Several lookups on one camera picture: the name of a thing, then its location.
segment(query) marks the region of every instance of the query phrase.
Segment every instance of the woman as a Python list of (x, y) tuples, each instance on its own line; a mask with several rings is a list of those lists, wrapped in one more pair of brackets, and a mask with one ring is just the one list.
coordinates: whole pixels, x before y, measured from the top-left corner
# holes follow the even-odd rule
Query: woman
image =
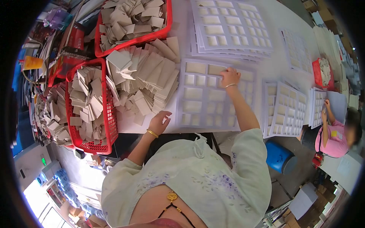
[(323, 109), (323, 126), (314, 129), (303, 128), (297, 139), (301, 144), (316, 152), (340, 158), (347, 153), (349, 148), (360, 142), (362, 129), (359, 123), (349, 123), (345, 126), (337, 121), (331, 111), (330, 101), (326, 99), (324, 103), (331, 125), (327, 124), (327, 114), (325, 109)]
[(242, 131), (232, 147), (233, 169), (199, 134), (195, 141), (166, 143), (142, 167), (151, 142), (170, 122), (172, 113), (161, 111), (128, 158), (105, 177), (101, 206), (111, 227), (251, 228), (263, 218), (271, 181), (262, 132), (238, 90), (241, 74), (230, 67), (221, 75)]

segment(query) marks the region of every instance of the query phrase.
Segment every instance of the gold pendant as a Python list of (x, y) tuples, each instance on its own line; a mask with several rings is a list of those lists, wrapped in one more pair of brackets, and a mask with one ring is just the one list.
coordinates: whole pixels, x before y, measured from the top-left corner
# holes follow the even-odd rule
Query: gold pendant
[(169, 194), (167, 194), (167, 199), (170, 200), (172, 203), (172, 201), (177, 199), (177, 194), (174, 193), (174, 191), (172, 191), (172, 193), (169, 192)]

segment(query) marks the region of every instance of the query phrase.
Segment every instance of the hand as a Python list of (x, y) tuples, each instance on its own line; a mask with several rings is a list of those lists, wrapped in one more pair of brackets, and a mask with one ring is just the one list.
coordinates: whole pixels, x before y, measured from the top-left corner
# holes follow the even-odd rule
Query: hand
[(151, 119), (148, 130), (153, 131), (156, 135), (162, 134), (167, 125), (169, 125), (171, 119), (168, 116), (172, 115), (171, 112), (168, 111), (160, 111), (155, 117)]
[(239, 83), (239, 79), (241, 77), (241, 73), (237, 73), (237, 70), (232, 68), (232, 67), (228, 67), (227, 71), (222, 71), (220, 73), (222, 75), (222, 85), (223, 87), (228, 86), (229, 84), (233, 84)]
[(325, 109), (322, 109), (322, 121), (323, 121), (323, 124), (327, 123), (327, 113), (326, 113)]
[(326, 99), (324, 101), (324, 104), (326, 105), (327, 110), (330, 108), (330, 100)]

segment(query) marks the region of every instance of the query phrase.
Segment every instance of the gold bracelet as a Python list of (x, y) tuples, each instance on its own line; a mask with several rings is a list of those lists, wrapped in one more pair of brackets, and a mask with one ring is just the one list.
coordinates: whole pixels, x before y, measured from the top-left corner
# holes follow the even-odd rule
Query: gold bracelet
[(229, 84), (228, 86), (226, 86), (226, 89), (227, 89), (227, 87), (229, 87), (229, 86), (231, 86), (231, 85), (238, 86), (236, 83), (232, 83), (232, 84)]
[(150, 130), (148, 130), (148, 129), (147, 129), (147, 131), (148, 131), (149, 133), (151, 133), (153, 136), (155, 136), (155, 137), (156, 137), (156, 139), (158, 139), (158, 135), (157, 135), (155, 132), (150, 131)]

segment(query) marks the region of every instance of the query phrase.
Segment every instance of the black beaded necklace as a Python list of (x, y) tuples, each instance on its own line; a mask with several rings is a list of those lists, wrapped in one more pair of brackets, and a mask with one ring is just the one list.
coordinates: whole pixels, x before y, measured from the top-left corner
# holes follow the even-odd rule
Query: black beaded necklace
[(165, 207), (165, 209), (161, 212), (161, 214), (159, 215), (158, 219), (162, 216), (162, 214), (167, 210), (169, 209), (170, 207), (174, 207), (176, 208), (176, 210), (178, 212), (180, 212), (186, 219), (187, 221), (190, 223), (190, 225), (195, 228), (195, 226), (190, 222), (190, 220), (188, 219), (188, 217), (186, 217), (186, 215), (180, 210), (180, 208), (178, 208), (177, 206), (173, 205), (172, 204), (172, 201), (176, 200), (177, 199), (177, 194), (174, 193), (174, 191), (172, 191), (172, 193), (169, 192), (169, 194), (167, 194), (167, 199), (171, 201), (171, 204), (167, 207)]

